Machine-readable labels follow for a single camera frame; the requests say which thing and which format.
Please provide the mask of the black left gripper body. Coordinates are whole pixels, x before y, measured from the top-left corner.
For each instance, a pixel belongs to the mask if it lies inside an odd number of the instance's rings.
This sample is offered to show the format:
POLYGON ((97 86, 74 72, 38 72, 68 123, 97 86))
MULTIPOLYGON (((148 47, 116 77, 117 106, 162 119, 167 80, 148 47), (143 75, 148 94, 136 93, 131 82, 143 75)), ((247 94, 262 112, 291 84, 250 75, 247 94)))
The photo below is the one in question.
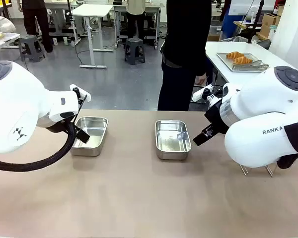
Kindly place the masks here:
POLYGON ((76 132, 75 124, 73 123, 74 116, 68 117, 66 119, 62 119, 61 121, 55 123, 54 125, 48 127, 48 130, 52 133, 59 133, 59 132, 76 132))

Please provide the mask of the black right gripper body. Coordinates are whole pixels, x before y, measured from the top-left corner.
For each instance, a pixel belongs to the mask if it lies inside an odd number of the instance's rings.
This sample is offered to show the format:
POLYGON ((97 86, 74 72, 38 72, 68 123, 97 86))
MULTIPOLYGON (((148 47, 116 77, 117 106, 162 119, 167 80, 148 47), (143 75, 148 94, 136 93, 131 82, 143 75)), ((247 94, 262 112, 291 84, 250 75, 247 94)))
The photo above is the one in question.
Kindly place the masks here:
POLYGON ((219 99, 218 102, 209 107, 205 113, 205 117, 211 123, 206 128, 206 135, 216 135, 217 133, 226 134, 229 127, 224 123, 220 116, 220 107, 222 105, 222 100, 219 99))

